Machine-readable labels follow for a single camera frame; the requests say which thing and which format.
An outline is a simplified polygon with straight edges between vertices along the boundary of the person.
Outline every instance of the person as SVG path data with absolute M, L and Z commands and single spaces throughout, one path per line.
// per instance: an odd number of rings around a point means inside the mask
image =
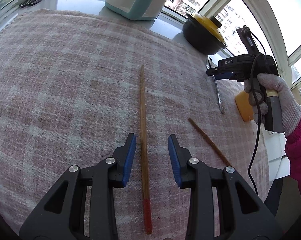
M 286 137 L 285 153 L 290 160 L 290 176 L 297 180 L 301 194 L 301 106 L 295 101 L 291 90 L 281 77 L 272 74 L 258 74 L 257 79 L 266 89 L 274 89 L 278 92 Z M 254 120 L 257 123 L 257 106 L 249 80 L 244 81 L 244 90 L 246 93 L 249 93 L 249 103 L 253 106 Z M 262 95 L 256 92 L 256 96 L 260 102 Z M 267 113 L 268 107 L 265 102 L 259 105 L 263 122 L 263 117 Z

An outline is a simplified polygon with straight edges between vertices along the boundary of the scissors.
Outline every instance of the scissors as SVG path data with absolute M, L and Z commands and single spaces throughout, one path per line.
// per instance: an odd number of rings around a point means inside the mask
M 32 6 L 35 5 L 37 3 L 39 3 L 41 0 L 26 0 L 24 2 L 21 3 L 20 7 L 26 7 L 26 6 Z

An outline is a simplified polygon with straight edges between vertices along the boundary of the chopstick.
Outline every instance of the chopstick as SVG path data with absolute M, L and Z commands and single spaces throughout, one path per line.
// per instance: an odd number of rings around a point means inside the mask
M 201 134 L 201 136 L 207 141 L 207 143 L 213 148 L 216 154 L 222 159 L 226 166 L 233 167 L 224 154 L 218 149 L 218 147 L 213 143 L 213 141 L 204 133 L 204 131 L 191 119 L 188 118 L 188 121 L 193 125 L 193 127 Z
M 143 193 L 144 226 L 146 234 L 153 233 L 151 203 L 149 200 L 149 178 L 146 139 L 146 111 L 145 111 L 145 75 L 144 65 L 140 70 L 140 154 L 141 154 L 141 184 Z

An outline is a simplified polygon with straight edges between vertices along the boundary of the metal pin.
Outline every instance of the metal pin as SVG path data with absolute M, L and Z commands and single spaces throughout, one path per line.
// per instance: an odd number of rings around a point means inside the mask
M 105 161 L 107 164 L 113 164 L 115 162 L 115 159 L 113 157 L 109 157 Z
M 225 170 L 228 173 L 233 173 L 235 171 L 235 169 L 233 167 L 231 167 L 231 166 L 227 166 Z
M 70 172 L 75 172 L 78 171 L 78 166 L 77 165 L 71 165 L 68 169 Z
M 189 161 L 191 164 L 197 164 L 199 162 L 199 160 L 196 158 L 190 158 Z

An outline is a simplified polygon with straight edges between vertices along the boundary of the knit glove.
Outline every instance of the knit glove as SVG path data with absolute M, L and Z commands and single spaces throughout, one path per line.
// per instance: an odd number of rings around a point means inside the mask
M 289 136 L 301 120 L 301 106 L 295 101 L 292 92 L 287 86 L 285 80 L 281 77 L 261 73 L 257 75 L 257 79 L 263 87 L 267 89 L 274 89 L 278 92 L 282 109 L 282 121 L 285 137 Z M 244 90 L 246 93 L 249 93 L 249 104 L 253 106 L 254 121 L 257 123 L 258 111 L 249 80 L 244 81 Z M 256 92 L 256 96 L 258 101 L 262 99 L 262 95 L 260 93 Z M 261 109 L 262 123 L 264 123 L 264 115 L 267 114 L 268 106 L 265 102 L 262 102 L 259 105 Z

